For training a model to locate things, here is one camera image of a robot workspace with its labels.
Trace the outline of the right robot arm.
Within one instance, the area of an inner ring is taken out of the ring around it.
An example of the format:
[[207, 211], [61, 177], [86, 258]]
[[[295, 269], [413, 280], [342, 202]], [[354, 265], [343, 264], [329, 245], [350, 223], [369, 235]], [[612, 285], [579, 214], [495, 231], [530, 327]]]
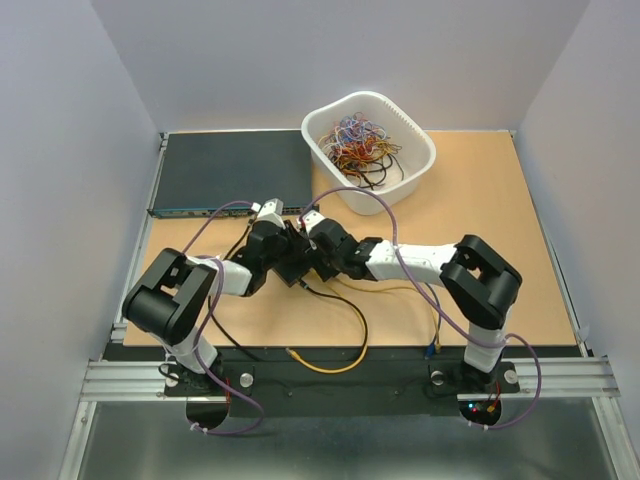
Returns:
[[396, 245], [378, 237], [358, 241], [317, 212], [306, 214], [301, 225], [320, 259], [353, 280], [413, 280], [444, 288], [469, 322], [461, 381], [482, 390], [495, 380], [522, 276], [484, 240], [467, 234], [440, 246]]

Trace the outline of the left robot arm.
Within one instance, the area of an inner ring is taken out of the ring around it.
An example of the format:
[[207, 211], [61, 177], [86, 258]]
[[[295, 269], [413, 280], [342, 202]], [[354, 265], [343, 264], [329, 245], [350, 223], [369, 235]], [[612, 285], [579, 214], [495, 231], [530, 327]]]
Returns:
[[188, 369], [188, 382], [199, 393], [215, 392], [223, 371], [216, 348], [198, 332], [196, 322], [206, 299], [217, 293], [254, 295], [267, 273], [301, 253], [306, 238], [286, 220], [253, 223], [245, 245], [230, 259], [199, 258], [165, 248], [127, 293], [122, 316], [150, 334]]

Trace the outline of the small black network switch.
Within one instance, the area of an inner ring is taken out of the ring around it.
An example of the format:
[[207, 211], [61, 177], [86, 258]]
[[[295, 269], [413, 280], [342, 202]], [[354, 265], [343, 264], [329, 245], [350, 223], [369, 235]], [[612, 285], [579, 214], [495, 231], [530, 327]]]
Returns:
[[315, 266], [315, 251], [309, 248], [303, 251], [289, 252], [280, 256], [273, 270], [287, 287], [292, 287], [313, 270]]

